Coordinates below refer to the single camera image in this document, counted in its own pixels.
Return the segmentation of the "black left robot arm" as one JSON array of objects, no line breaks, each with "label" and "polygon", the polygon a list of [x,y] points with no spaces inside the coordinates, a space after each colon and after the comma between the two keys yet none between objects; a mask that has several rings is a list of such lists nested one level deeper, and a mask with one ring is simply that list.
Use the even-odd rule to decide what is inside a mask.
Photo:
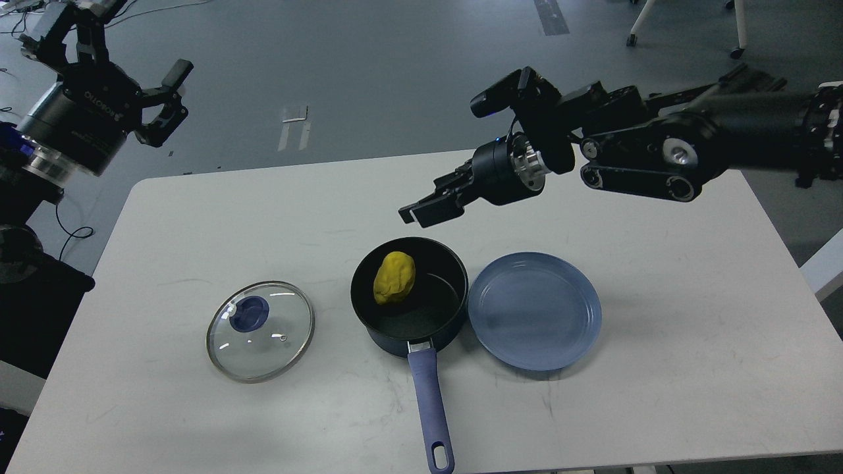
[{"label": "black left robot arm", "polygon": [[2,123],[2,322],[68,321],[92,277],[49,255],[29,221],[63,200],[75,171],[102,175],[133,133],[161,147],[188,116],[180,89],[193,70],[180,59],[158,87],[142,89],[112,62],[105,30],[123,1],[54,1],[19,36],[24,57],[55,83],[17,125]]}]

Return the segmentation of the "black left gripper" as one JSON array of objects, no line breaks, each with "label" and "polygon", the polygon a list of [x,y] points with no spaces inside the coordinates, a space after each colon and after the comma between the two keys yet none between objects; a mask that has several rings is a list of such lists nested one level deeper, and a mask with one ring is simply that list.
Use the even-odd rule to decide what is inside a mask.
[{"label": "black left gripper", "polygon": [[[36,27],[18,39],[25,58],[59,73],[18,124],[18,131],[96,176],[103,174],[128,133],[140,123],[139,108],[161,108],[153,120],[134,131],[139,143],[151,147],[162,147],[188,116],[180,88],[194,69],[192,62],[177,60],[159,87],[140,92],[138,81],[109,60],[105,27],[126,4],[53,2],[45,7]],[[72,31],[76,33],[75,63],[67,59],[65,43]]]}]

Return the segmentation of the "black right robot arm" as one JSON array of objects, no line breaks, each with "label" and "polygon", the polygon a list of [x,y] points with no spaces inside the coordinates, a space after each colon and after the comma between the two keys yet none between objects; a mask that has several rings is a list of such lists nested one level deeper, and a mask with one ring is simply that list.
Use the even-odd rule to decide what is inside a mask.
[{"label": "black right robot arm", "polygon": [[643,98],[599,82],[562,94],[525,66],[477,94],[475,117],[514,111],[509,130],[398,210],[427,228],[482,199],[495,206],[538,196],[546,174],[579,170],[591,189],[690,202],[727,170],[794,171],[795,185],[841,178],[841,86],[786,91],[786,81],[740,64],[713,84]]}]

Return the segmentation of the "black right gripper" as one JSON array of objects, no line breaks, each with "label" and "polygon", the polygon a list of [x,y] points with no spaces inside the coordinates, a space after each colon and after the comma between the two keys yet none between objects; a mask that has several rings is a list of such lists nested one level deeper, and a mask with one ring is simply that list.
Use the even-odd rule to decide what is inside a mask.
[{"label": "black right gripper", "polygon": [[466,206],[479,198],[495,206],[537,197],[544,191],[544,177],[523,181],[515,171],[508,141],[496,139],[477,148],[471,165],[460,165],[451,173],[433,180],[434,191],[427,197],[401,207],[404,224],[428,228],[460,218]]}]

